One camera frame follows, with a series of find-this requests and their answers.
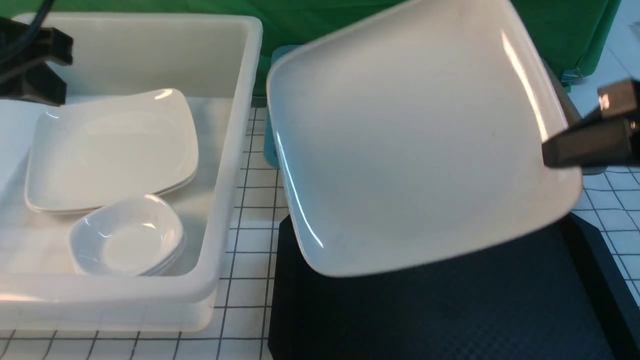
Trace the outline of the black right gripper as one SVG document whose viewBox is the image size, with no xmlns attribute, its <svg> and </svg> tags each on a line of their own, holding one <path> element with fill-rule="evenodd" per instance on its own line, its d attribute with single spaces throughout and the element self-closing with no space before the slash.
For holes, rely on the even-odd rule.
<svg viewBox="0 0 640 360">
<path fill-rule="evenodd" d="M 640 114 L 640 82 L 618 80 L 598 88 L 604 118 Z M 549 168 L 639 166 L 639 125 L 627 118 L 597 120 L 562 131 L 542 144 L 542 161 Z"/>
</svg>

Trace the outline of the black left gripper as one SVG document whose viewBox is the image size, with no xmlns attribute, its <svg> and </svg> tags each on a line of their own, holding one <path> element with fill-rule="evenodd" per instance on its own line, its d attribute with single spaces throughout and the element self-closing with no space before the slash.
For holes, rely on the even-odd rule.
<svg viewBox="0 0 640 360">
<path fill-rule="evenodd" d="M 59 107 L 66 104 L 67 84 L 50 68 L 73 64 L 74 40 L 54 27 L 39 28 L 16 54 L 1 56 L 0 98 Z"/>
</svg>

